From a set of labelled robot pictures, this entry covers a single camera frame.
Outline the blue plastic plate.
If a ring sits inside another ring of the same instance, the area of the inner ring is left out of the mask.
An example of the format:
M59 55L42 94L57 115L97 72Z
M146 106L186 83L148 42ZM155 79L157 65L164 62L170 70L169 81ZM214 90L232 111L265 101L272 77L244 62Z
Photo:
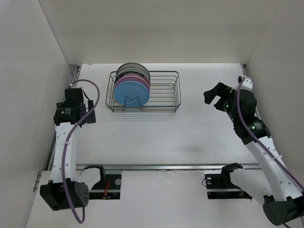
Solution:
M114 88L116 101L124 106L143 106L150 99L150 92L141 83L135 81L122 82Z

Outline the pink plastic plate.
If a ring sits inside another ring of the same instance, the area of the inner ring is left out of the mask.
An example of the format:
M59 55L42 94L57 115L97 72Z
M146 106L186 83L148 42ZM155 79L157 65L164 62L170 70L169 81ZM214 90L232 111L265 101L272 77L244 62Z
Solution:
M148 89L148 91L150 91L149 84L141 76L123 76L115 83L114 87L117 87L118 85L124 82L138 82L144 85Z

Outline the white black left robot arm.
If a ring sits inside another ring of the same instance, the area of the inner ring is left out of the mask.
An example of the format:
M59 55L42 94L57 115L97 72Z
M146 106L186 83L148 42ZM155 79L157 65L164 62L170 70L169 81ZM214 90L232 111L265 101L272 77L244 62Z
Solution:
M96 123L93 100L84 102L81 88L65 90L65 101L57 103L54 115L56 142L53 166L48 184L40 187L40 195L53 211L69 209L64 185L67 185L75 208L88 205L89 191L102 188L106 176L101 166L88 166L76 172L77 141L82 125Z

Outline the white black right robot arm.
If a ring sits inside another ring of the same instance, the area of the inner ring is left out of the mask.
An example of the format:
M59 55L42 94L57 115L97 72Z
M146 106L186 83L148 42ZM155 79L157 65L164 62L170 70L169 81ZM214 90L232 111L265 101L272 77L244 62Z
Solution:
M239 163L222 167L217 179L205 180L224 188L241 189L262 206L273 225L286 226L304 215L304 187L284 165L266 124L255 115L257 100L251 89L242 84L234 89L218 83L204 92L204 102L209 105L219 97L214 107L227 113L236 135L258 162L268 184L251 177Z

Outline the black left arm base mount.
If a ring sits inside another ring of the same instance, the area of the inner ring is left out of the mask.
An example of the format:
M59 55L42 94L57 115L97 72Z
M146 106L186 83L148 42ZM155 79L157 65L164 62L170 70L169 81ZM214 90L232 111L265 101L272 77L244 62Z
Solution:
M91 190L85 190L86 200L119 200L122 184L121 174L106 174Z

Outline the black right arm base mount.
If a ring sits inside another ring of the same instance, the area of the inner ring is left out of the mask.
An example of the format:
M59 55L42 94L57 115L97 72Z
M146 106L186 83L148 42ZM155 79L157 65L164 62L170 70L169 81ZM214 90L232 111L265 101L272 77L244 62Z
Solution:
M205 173L202 185L207 189L207 197L209 200L252 199L249 194L238 186L224 183L220 173Z

